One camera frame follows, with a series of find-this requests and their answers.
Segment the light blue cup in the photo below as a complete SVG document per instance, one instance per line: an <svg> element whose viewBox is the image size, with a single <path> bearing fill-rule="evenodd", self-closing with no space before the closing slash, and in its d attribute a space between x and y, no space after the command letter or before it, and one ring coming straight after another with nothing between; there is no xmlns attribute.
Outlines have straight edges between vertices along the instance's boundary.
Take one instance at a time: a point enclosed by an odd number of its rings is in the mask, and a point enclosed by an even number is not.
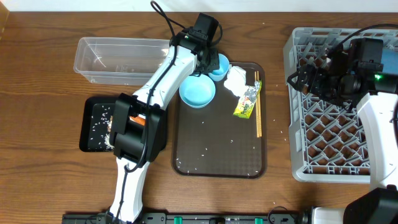
<svg viewBox="0 0 398 224"><path fill-rule="evenodd" d="M219 58L219 69L213 70L208 74L208 76L215 82L221 81L224 79L225 75L229 71L229 60L223 54L218 54Z"/></svg>

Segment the light blue bowl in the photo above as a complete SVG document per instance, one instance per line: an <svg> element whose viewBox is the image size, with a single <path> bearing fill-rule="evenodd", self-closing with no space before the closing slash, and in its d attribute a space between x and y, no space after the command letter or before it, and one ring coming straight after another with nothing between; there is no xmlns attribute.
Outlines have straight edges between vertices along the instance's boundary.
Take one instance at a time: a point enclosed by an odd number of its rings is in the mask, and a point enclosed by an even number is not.
<svg viewBox="0 0 398 224"><path fill-rule="evenodd" d="M206 76L188 76L179 88L182 101L192 108L203 108L215 97L216 87L214 81Z"/></svg>

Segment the white tissue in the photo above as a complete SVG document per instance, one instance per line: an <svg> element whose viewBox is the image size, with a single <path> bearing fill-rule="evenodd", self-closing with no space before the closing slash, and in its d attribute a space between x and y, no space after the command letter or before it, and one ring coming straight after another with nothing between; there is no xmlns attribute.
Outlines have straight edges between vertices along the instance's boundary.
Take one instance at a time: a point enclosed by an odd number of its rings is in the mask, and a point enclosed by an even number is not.
<svg viewBox="0 0 398 224"><path fill-rule="evenodd" d="M224 81L224 87L233 93L233 95L240 97L246 90L246 71L239 66L229 66L229 71Z"/></svg>

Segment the yellow green snack wrapper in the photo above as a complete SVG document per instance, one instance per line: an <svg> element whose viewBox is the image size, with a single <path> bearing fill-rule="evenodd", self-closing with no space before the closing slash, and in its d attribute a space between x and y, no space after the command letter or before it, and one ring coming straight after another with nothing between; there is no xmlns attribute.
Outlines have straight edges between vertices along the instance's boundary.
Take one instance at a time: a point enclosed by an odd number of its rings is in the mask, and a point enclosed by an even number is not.
<svg viewBox="0 0 398 224"><path fill-rule="evenodd" d="M246 85L233 115L239 118L249 119L261 88L261 81L255 81L254 86Z"/></svg>

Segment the orange carrot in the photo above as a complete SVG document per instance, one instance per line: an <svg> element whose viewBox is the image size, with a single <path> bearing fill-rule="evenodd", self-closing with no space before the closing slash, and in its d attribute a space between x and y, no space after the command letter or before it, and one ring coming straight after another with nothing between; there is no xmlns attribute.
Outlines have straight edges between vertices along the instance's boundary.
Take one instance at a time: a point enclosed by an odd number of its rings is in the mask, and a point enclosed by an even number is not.
<svg viewBox="0 0 398 224"><path fill-rule="evenodd" d="M140 124L141 126L144 126L146 123L146 119L145 118L141 118L140 116L130 116L129 119L137 124Z"/></svg>

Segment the dark blue plate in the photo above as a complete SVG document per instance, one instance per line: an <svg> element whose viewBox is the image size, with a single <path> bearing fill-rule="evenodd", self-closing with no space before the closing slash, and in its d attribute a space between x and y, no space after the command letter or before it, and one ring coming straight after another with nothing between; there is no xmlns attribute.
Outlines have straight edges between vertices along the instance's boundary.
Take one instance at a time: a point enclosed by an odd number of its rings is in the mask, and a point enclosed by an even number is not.
<svg viewBox="0 0 398 224"><path fill-rule="evenodd" d="M383 64L383 73L398 74L398 54L396 51L383 49L381 63Z"/></svg>

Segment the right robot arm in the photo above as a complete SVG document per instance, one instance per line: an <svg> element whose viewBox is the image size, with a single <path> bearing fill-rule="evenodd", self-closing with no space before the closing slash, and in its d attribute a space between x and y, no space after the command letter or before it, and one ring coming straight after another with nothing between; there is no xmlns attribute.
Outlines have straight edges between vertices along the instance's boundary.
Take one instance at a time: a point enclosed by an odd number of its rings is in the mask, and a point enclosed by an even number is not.
<svg viewBox="0 0 398 224"><path fill-rule="evenodd" d="M381 39L339 44L328 69L306 64L287 78L297 91L356 108L368 145L370 191L342 209L313 208L309 223L397 223L397 62Z"/></svg>

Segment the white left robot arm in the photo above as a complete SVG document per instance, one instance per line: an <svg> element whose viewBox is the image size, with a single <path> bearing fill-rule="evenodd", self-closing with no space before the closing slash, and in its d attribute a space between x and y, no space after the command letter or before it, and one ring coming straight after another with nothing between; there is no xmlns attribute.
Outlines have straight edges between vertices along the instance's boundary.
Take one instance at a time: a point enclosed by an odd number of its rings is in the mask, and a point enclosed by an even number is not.
<svg viewBox="0 0 398 224"><path fill-rule="evenodd" d="M165 147L167 107L181 83L193 73L219 66L215 31L185 28L170 41L169 52L149 81L133 95L120 94L114 105L109 143L118 178L111 223L134 223L142 212L148 166Z"/></svg>

